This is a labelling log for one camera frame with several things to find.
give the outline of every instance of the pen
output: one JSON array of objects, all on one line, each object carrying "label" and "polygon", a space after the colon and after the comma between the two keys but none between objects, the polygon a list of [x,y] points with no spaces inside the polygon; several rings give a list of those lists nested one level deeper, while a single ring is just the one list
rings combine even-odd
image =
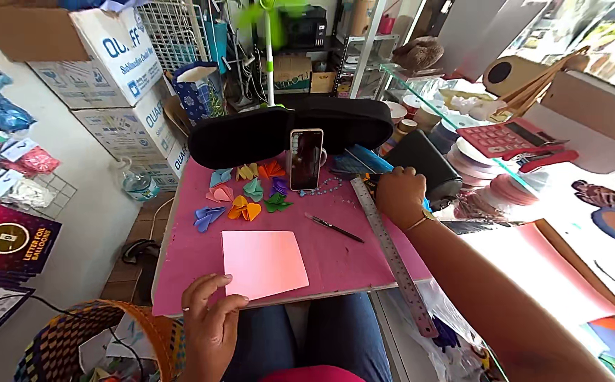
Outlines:
[{"label": "pen", "polygon": [[354,239],[354,240],[359,241],[360,243],[364,243],[364,241],[362,239],[358,238],[357,236],[351,234],[350,232],[348,232],[346,230],[343,230],[343,229],[338,228],[337,226],[334,226],[333,224],[329,223],[328,221],[323,221],[320,218],[318,218],[316,216],[312,216],[311,214],[309,214],[307,212],[305,212],[305,217],[308,218],[308,219],[311,219],[312,221],[314,221],[317,224],[322,224],[325,227],[329,227],[332,230],[338,231],[338,232],[342,233],[343,235],[346,235],[350,239]]}]

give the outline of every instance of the metal ruler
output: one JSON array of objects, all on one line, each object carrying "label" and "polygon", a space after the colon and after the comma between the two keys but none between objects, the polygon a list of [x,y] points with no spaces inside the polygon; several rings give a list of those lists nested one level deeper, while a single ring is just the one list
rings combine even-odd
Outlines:
[{"label": "metal ruler", "polygon": [[418,326],[418,331],[423,337],[434,338],[439,336],[437,328],[432,323],[431,316],[428,314],[428,309],[423,302],[421,293],[419,293],[418,288],[416,288],[414,280],[409,274],[407,267],[404,265],[402,257],[399,256],[399,252],[397,252],[397,248],[392,242],[388,231],[386,231],[386,228],[383,226],[383,220],[381,220],[381,216],[378,214],[376,204],[374,204],[369,194],[369,189],[367,189],[360,178],[355,178],[351,180],[350,183],[354,188],[355,194],[357,194],[359,203],[362,204],[364,214],[367,216],[373,233],[378,236],[381,249],[383,249],[386,260],[388,260],[388,266],[390,266],[390,270],[395,276],[395,281],[397,281],[397,286],[402,292],[402,297],[412,311],[412,317],[414,318],[416,326]]}]

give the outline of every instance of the woven basket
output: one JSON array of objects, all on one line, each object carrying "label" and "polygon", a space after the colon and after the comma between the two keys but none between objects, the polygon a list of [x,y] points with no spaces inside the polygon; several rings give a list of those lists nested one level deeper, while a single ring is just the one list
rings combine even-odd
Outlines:
[{"label": "woven basket", "polygon": [[118,325],[124,313],[142,327],[157,356],[162,381],[171,381],[184,369],[184,328],[168,317],[154,317],[150,307],[121,301],[94,300],[53,318],[29,344],[17,365],[15,382],[69,382],[82,376],[79,345]]}]

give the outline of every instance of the pink shirt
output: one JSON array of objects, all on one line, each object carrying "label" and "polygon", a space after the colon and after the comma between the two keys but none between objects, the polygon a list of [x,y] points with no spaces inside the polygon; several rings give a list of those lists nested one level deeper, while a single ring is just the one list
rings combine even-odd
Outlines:
[{"label": "pink shirt", "polygon": [[347,370],[336,366],[309,366],[306,368],[286,369],[273,372],[261,382],[364,382]]}]

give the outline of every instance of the jeans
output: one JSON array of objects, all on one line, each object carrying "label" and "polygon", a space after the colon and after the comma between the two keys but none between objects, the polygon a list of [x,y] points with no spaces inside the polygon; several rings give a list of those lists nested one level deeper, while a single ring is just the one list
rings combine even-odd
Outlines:
[{"label": "jeans", "polygon": [[331,365],[366,382],[392,382],[378,321],[365,292],[313,300],[299,354],[282,305],[239,314],[237,347],[224,382],[256,382],[275,371]]}]

